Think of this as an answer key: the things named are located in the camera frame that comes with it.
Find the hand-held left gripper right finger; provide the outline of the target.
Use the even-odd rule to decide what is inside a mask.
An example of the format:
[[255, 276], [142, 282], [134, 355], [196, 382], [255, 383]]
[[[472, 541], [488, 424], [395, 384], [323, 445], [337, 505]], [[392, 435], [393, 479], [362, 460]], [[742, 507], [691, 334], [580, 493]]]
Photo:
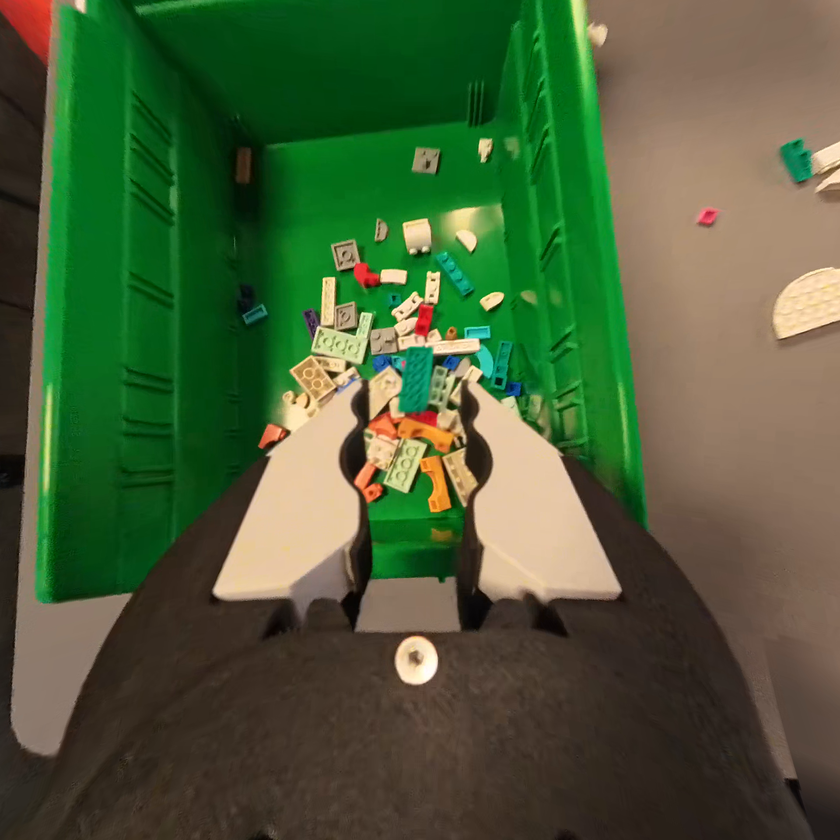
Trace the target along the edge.
[[462, 626], [477, 629], [503, 600], [618, 600], [622, 586], [559, 450], [476, 383], [464, 385], [460, 412], [477, 482], [458, 561]]

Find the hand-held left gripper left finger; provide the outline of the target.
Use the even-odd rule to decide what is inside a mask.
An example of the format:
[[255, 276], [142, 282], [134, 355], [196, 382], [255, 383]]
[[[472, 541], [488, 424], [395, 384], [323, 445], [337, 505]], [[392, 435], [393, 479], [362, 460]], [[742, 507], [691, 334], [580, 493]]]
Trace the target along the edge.
[[213, 586], [221, 602], [361, 600], [371, 578], [368, 505], [354, 479], [364, 465], [368, 385], [350, 383], [265, 458]]

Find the pile of mixed lego pieces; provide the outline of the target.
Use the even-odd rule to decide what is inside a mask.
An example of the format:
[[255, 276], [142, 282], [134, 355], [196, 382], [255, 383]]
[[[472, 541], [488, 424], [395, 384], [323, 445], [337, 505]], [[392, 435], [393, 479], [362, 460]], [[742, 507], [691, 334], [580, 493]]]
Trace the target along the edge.
[[273, 143], [243, 186], [240, 268], [257, 308], [240, 340], [240, 419], [267, 457], [358, 378], [369, 420], [354, 481], [373, 523], [449, 520], [471, 478], [461, 381], [513, 405], [524, 340], [508, 246], [522, 231], [509, 154], [456, 124]]

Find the green plastic bin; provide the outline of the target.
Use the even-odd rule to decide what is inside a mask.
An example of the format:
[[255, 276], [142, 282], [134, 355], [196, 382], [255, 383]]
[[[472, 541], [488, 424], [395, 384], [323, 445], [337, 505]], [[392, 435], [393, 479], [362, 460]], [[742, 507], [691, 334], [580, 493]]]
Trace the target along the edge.
[[449, 253], [537, 428], [647, 525], [587, 2], [57, 2], [31, 501], [42, 603], [132, 592], [257, 458], [322, 277]]

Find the white half-round lego plate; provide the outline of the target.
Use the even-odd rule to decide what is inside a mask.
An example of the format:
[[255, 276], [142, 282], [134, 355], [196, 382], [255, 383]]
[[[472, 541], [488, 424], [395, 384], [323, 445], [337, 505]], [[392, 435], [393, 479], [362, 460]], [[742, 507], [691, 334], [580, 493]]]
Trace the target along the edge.
[[776, 298], [772, 328], [777, 340], [839, 322], [839, 269], [827, 267], [789, 283]]

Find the teal lego brick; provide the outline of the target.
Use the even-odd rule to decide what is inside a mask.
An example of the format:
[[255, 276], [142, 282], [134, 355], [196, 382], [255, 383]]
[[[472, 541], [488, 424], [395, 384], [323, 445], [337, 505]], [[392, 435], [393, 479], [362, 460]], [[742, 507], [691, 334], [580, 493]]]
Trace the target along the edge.
[[801, 184], [812, 178], [812, 152], [806, 148], [803, 138], [783, 143], [780, 158], [793, 183]]

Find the cluster of small white lego pieces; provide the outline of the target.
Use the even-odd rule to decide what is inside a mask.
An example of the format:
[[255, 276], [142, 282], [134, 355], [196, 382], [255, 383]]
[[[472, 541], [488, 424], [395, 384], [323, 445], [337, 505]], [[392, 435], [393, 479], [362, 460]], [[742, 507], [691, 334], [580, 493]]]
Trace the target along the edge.
[[815, 194], [839, 190], [839, 149], [837, 141], [812, 153], [812, 176], [822, 177], [815, 186]]

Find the red object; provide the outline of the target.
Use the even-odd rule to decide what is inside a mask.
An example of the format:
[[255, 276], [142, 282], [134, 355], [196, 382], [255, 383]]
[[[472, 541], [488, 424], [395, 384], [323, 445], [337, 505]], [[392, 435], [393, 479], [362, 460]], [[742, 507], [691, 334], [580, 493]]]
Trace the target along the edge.
[[46, 66], [49, 63], [52, 1], [24, 1], [18, 32]]

